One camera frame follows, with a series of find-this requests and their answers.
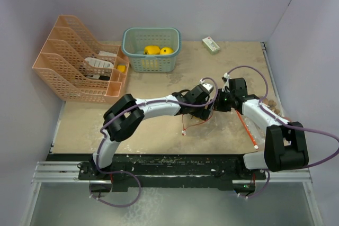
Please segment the clear zip bag red seal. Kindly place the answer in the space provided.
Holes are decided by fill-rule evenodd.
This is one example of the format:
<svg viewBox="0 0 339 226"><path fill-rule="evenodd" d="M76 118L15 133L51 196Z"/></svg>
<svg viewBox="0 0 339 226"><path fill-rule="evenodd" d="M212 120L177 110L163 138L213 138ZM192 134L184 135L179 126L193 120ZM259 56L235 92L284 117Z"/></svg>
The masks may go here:
<svg viewBox="0 0 339 226"><path fill-rule="evenodd" d="M213 111L206 120L198 119L192 115L182 115L182 136L207 137L216 131L226 128L230 117L227 114Z"/></svg>

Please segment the yellow fake lemon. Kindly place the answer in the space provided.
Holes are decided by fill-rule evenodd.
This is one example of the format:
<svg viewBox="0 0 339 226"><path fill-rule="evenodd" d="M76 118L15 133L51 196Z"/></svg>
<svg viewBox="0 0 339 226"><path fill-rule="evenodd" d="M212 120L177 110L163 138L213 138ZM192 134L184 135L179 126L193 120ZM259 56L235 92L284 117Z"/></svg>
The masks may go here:
<svg viewBox="0 0 339 226"><path fill-rule="evenodd" d="M171 55L173 52L174 52L174 51L173 51L172 48L170 48L170 47L163 47L163 48L160 50L159 54L160 54L160 55Z"/></svg>

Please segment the yellow fake bell pepper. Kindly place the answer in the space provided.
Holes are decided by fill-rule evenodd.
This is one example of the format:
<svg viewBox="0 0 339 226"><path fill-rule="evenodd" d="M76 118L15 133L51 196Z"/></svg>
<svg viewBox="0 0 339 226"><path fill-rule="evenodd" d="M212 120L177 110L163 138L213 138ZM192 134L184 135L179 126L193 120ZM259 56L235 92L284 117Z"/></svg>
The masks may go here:
<svg viewBox="0 0 339 226"><path fill-rule="evenodd" d="M159 46L149 45L144 48L145 55L158 55L160 52Z"/></svg>

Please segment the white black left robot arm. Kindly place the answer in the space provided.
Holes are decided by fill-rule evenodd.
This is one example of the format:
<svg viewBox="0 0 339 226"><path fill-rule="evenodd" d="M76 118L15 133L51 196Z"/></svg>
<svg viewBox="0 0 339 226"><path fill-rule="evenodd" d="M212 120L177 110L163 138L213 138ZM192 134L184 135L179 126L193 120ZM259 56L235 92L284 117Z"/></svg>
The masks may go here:
<svg viewBox="0 0 339 226"><path fill-rule="evenodd" d="M131 94L122 96L104 114L100 130L103 140L93 153L91 174L96 179L107 177L118 146L133 135L143 120L199 112L211 104L209 98L213 89L214 85L202 83L191 90L184 89L156 99L137 99Z"/></svg>

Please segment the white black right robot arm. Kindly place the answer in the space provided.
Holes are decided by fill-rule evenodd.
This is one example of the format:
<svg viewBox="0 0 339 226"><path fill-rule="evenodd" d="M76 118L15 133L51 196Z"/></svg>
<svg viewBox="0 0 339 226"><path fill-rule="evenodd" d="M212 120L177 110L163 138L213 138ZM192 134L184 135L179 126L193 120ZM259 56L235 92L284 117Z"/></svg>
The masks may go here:
<svg viewBox="0 0 339 226"><path fill-rule="evenodd" d="M255 169L277 172L307 166L309 156L305 133L293 129L301 128L301 123L290 123L269 111L259 97L247 92L245 79L224 77L222 80L225 84L218 89L214 110L235 110L265 132L264 150L244 154L243 161L235 167L236 175L241 179L248 179Z"/></svg>

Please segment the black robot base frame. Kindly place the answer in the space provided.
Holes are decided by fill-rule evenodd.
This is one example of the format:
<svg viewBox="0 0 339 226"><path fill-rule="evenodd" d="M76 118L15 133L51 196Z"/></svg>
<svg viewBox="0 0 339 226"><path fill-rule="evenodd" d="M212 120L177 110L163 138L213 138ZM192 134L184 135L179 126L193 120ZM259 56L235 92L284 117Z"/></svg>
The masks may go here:
<svg viewBox="0 0 339 226"><path fill-rule="evenodd" d="M79 180L87 180L94 193L126 192L143 188L216 188L220 191L253 193L255 181L266 174L245 167L241 155L123 154L99 173L90 154L51 154L47 161L75 162Z"/></svg>

